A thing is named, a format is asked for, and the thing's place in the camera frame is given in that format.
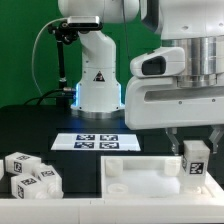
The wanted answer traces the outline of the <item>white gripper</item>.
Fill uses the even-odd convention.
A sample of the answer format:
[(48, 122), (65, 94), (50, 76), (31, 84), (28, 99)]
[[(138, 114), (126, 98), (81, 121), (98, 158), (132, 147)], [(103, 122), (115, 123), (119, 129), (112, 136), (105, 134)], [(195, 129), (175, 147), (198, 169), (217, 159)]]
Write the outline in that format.
[(132, 130), (166, 128), (175, 155), (180, 154), (177, 129), (214, 125), (209, 137), (212, 152), (224, 136), (224, 86), (178, 88), (175, 79), (133, 77), (126, 89), (125, 123)]

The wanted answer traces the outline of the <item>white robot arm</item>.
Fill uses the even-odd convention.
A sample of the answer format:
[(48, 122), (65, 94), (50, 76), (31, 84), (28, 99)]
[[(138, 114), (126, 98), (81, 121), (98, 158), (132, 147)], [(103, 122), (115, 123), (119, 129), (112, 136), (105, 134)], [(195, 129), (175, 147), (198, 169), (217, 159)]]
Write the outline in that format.
[[(74, 109), (110, 113), (125, 105), (132, 130), (210, 125), (216, 146), (224, 136), (224, 0), (58, 0), (68, 27), (83, 46), (82, 78)], [(139, 17), (161, 45), (130, 63), (122, 90), (116, 81), (116, 46), (103, 23)]]

